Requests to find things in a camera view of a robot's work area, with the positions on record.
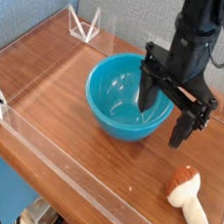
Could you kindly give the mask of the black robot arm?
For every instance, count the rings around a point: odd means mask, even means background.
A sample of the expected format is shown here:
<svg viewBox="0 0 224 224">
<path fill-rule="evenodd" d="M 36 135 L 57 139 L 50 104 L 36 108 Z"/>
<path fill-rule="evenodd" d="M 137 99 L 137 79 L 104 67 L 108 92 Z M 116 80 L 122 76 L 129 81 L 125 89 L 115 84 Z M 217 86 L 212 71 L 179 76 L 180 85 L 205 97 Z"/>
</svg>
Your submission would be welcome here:
<svg viewBox="0 0 224 224">
<path fill-rule="evenodd" d="M 170 137 L 171 148 L 206 127 L 218 107 L 203 75 L 207 64 L 214 63 L 212 51 L 224 33 L 224 0 L 185 0 L 175 26 L 169 50 L 151 41 L 145 45 L 138 96 L 141 112 L 154 105 L 159 91 L 181 110 Z M 214 66 L 222 68 L 224 63 Z"/>
</svg>

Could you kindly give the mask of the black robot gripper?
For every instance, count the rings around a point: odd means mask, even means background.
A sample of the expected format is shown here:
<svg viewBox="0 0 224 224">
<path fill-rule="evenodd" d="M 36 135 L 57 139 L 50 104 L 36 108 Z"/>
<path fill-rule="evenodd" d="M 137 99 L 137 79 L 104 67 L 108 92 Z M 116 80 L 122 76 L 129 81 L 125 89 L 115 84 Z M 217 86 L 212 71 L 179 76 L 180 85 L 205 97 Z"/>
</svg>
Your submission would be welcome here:
<svg viewBox="0 0 224 224">
<path fill-rule="evenodd" d="M 217 109 L 217 100 L 204 79 L 217 39 L 217 35 L 194 35 L 189 39 L 175 32 L 169 50 L 151 41 L 145 45 L 138 107 L 140 112 L 149 110 L 161 90 L 181 110 L 170 137 L 170 148 L 177 149 L 194 130 L 202 130 L 211 112 Z"/>
</svg>

